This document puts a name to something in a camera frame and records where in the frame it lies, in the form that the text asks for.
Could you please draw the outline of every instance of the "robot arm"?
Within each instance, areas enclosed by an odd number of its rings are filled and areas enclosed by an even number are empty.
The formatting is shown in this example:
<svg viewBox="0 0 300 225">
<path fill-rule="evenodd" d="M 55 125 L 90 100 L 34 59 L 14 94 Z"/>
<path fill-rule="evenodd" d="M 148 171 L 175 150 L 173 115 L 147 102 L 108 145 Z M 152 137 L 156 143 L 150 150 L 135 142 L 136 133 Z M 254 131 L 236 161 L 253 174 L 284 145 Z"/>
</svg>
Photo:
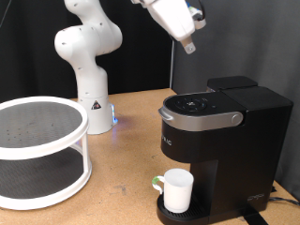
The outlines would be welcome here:
<svg viewBox="0 0 300 225">
<path fill-rule="evenodd" d="M 65 5 L 81 19 L 82 25 L 58 32 L 55 49 L 75 71 L 78 102 L 89 117 L 88 134 L 103 133 L 116 121 L 108 98 L 107 73 L 96 64 L 95 57 L 118 49 L 122 33 L 106 16 L 99 0 L 65 0 Z"/>
<path fill-rule="evenodd" d="M 133 4 L 142 4 L 152 18 L 172 37 L 180 41 L 187 53 L 196 50 L 191 38 L 195 29 L 206 25 L 203 6 L 196 9 L 185 0 L 131 0 Z"/>
</svg>

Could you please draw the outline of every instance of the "wooden table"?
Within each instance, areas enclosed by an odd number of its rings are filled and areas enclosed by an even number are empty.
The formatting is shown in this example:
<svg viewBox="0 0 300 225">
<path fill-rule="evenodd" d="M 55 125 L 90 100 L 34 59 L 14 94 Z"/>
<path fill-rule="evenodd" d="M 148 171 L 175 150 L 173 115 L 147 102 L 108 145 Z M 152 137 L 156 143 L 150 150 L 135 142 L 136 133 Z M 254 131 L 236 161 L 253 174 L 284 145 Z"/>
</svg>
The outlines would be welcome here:
<svg viewBox="0 0 300 225">
<path fill-rule="evenodd" d="M 154 225 L 158 191 L 151 180 L 171 168 L 189 170 L 165 157 L 160 150 L 163 100 L 174 95 L 171 89 L 111 95 L 118 124 L 107 133 L 89 136 L 93 171 L 86 186 L 57 205 L 31 211 L 0 210 L 0 225 L 17 224 L 102 224 Z M 279 184 L 271 196 L 293 199 Z M 299 225 L 300 208 L 288 202 L 270 202 L 261 212 L 275 225 Z M 246 225 L 241 218 L 220 222 Z"/>
</svg>

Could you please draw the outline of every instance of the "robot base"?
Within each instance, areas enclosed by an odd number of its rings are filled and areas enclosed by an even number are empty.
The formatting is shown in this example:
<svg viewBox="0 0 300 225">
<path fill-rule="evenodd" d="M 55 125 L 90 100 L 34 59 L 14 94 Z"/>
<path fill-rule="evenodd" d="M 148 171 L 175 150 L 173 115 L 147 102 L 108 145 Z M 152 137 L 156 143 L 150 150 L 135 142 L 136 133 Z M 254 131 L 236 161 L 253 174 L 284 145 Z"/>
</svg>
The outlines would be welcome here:
<svg viewBox="0 0 300 225">
<path fill-rule="evenodd" d="M 89 129 L 87 134 L 100 134 L 109 131 L 113 123 L 113 105 L 109 97 L 85 98 L 79 97 L 80 103 L 88 114 Z"/>
</svg>

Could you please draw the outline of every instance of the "black coffee maker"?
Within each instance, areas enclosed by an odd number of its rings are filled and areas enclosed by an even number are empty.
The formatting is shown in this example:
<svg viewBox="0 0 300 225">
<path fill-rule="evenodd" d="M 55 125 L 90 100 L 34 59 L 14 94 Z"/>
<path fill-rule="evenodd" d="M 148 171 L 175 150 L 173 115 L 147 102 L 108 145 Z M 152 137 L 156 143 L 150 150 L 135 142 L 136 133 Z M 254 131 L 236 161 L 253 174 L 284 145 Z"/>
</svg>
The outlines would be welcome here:
<svg viewBox="0 0 300 225">
<path fill-rule="evenodd" d="M 267 206 L 293 103 L 246 77 L 212 79 L 210 92 L 164 100 L 161 150 L 190 163 L 189 209 L 175 214 L 157 200 L 164 224 L 211 224 Z"/>
</svg>

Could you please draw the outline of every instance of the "mug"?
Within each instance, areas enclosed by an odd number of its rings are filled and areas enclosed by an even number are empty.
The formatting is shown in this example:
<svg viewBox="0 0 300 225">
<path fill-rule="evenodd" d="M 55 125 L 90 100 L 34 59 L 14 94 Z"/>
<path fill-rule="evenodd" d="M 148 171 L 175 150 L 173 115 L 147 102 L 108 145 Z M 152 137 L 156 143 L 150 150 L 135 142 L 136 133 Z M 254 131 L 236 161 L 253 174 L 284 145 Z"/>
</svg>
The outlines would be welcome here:
<svg viewBox="0 0 300 225">
<path fill-rule="evenodd" d="M 163 190 L 157 182 L 164 183 Z M 152 180 L 152 186 L 163 194 L 166 209 L 173 213 L 184 213 L 189 208 L 194 177 L 184 169 L 170 169 L 164 176 L 156 176 Z"/>
</svg>

